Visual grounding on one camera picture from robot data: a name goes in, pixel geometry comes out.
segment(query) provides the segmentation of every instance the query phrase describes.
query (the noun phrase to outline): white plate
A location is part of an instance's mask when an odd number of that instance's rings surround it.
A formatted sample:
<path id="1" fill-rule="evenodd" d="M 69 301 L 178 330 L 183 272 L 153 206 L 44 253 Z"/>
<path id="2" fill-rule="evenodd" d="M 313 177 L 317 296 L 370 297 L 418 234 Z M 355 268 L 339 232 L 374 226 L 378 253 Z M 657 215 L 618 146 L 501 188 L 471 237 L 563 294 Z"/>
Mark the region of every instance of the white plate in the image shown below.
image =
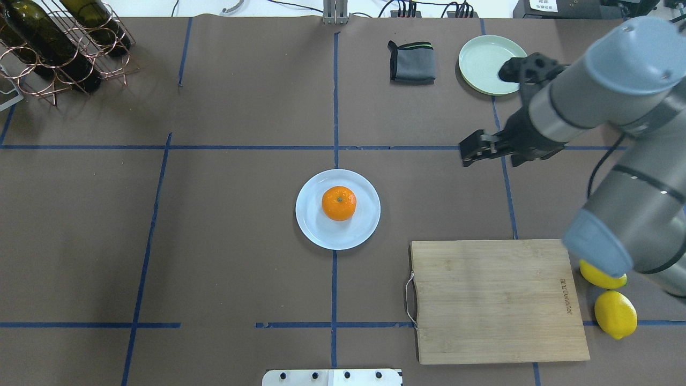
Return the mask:
<path id="1" fill-rule="evenodd" d="M 526 52 L 508 38 L 477 36 L 460 50 L 458 63 L 462 77 L 475 90 L 487 95 L 507 95 L 519 89 L 518 83 L 503 82 L 498 71 L 510 58 L 525 58 Z"/>
<path id="2" fill-rule="evenodd" d="M 353 217 L 334 221 L 324 214 L 322 196 L 334 186 L 345 186 L 355 193 L 357 207 Z M 358 173 L 345 169 L 326 170 L 306 182 L 296 200 L 296 219 L 305 236 L 320 247 L 350 249 L 360 245 L 379 224 L 381 202 L 371 183 Z"/>

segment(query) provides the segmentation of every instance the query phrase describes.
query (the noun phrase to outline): light green plate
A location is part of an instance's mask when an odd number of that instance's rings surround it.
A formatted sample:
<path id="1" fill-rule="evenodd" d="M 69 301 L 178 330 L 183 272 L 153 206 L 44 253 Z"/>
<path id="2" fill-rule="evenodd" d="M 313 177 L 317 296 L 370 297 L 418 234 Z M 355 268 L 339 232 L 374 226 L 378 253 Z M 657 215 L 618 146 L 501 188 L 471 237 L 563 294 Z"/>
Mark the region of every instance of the light green plate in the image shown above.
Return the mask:
<path id="1" fill-rule="evenodd" d="M 507 95 L 517 91 L 519 84 L 503 82 L 498 71 L 514 57 L 525 58 L 526 52 L 508 38 L 483 35 L 462 47 L 458 63 L 462 77 L 475 90 L 487 95 Z"/>

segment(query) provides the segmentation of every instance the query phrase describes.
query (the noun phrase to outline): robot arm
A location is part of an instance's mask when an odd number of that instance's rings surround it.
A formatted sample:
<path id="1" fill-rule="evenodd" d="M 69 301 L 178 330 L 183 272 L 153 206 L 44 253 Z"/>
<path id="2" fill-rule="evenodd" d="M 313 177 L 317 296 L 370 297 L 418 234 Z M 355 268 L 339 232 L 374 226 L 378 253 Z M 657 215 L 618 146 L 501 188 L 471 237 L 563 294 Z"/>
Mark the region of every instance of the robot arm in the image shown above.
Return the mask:
<path id="1" fill-rule="evenodd" d="M 609 122 L 635 139 L 563 237 L 577 256 L 619 277 L 634 269 L 686 297 L 686 36 L 648 16 L 595 42 L 568 68 L 540 54 L 504 65 L 523 106 L 505 129 L 474 132 L 462 162 L 512 155 L 546 159 L 573 138 Z"/>

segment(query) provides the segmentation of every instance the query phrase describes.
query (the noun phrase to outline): wine rack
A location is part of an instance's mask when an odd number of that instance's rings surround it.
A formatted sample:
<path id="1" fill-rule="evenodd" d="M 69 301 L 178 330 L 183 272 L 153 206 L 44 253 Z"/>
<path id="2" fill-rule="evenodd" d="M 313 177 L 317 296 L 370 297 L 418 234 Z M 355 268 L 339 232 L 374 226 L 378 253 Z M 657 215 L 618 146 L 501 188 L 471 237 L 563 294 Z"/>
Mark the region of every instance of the wine rack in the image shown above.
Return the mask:
<path id="1" fill-rule="evenodd" d="M 123 87 L 126 87 L 128 85 L 128 75 L 141 69 L 141 66 L 130 53 L 130 48 L 136 44 L 136 41 L 109 4 L 103 2 L 108 9 L 109 18 L 98 27 L 88 28 L 78 23 L 58 2 L 54 0 L 41 0 L 40 2 L 55 24 L 60 26 L 60 29 L 77 47 L 74 58 L 78 54 L 88 58 L 93 64 L 91 71 L 98 71 L 103 80 L 117 80 Z M 119 34 L 117 34 L 117 31 L 106 27 L 110 21 L 114 21 L 119 26 Z M 101 34 L 101 31 L 111 34 L 113 37 L 111 44 L 102 45 L 91 38 L 93 32 Z M 129 47 L 122 43 L 124 36 L 130 41 Z M 114 48 L 124 49 L 126 52 L 124 55 L 116 58 L 108 56 Z M 0 76 L 13 82 L 24 94 L 41 98 L 53 106 L 57 106 L 57 95 L 60 93 L 73 89 L 80 89 L 80 91 L 85 93 L 85 90 L 79 85 L 79 82 L 83 81 L 83 79 L 73 79 L 62 70 L 62 67 L 68 65 L 71 61 L 60 66 L 51 66 L 47 63 L 42 63 L 40 56 L 36 54 L 36 62 L 33 65 L 26 65 L 15 60 L 12 54 L 13 51 L 22 49 L 33 51 L 24 44 L 18 47 L 8 47 L 0 54 L 0 64 L 5 68 L 5 71 L 0 71 Z M 39 65 L 53 69 L 54 76 L 51 81 L 32 74 Z"/>

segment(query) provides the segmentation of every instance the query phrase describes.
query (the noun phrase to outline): wooden cutting board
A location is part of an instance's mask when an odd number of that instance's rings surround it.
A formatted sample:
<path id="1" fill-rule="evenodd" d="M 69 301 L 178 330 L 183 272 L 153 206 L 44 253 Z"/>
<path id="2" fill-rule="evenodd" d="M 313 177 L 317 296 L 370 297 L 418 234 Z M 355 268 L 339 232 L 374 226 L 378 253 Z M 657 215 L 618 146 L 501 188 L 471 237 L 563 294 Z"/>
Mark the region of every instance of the wooden cutting board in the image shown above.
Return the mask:
<path id="1" fill-rule="evenodd" d="M 588 361 L 559 240 L 413 241 L 419 363 Z"/>

